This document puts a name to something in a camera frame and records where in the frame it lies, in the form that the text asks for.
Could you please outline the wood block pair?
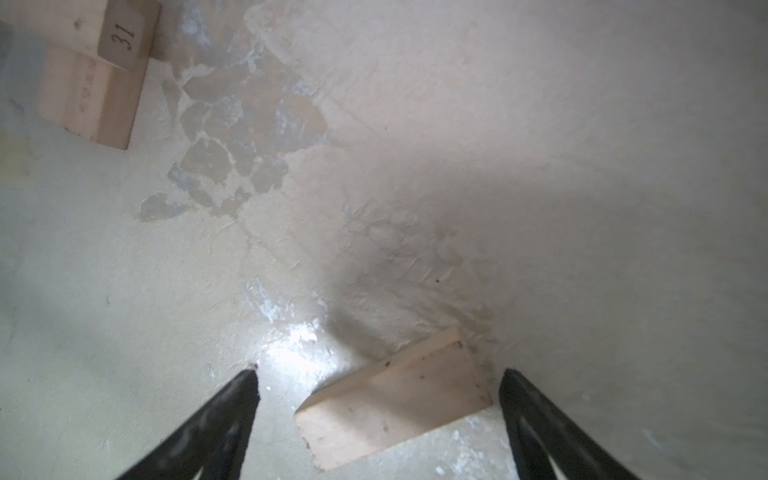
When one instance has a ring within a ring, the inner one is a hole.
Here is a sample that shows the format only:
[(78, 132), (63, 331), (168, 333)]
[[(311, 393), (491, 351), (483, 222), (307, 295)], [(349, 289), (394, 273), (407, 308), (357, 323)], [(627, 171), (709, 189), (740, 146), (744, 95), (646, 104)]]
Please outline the wood block pair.
[(325, 473), (492, 404), (468, 342), (452, 327), (314, 392), (294, 419)]
[(1, 3), (1, 20), (130, 71), (149, 54), (160, 8), (153, 0), (9, 0)]

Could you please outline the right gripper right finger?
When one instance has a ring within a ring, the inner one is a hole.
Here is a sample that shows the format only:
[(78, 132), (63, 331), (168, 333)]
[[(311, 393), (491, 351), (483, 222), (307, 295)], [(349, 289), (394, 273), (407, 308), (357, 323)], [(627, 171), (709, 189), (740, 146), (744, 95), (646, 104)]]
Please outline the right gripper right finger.
[(520, 479), (634, 479), (521, 372), (505, 370), (499, 402)]

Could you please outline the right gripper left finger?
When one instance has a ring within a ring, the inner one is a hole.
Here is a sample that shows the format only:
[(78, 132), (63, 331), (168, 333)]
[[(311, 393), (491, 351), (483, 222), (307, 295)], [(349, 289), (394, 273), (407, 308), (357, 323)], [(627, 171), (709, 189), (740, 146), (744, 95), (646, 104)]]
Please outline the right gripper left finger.
[(122, 479), (238, 479), (260, 402), (257, 371), (240, 371)]

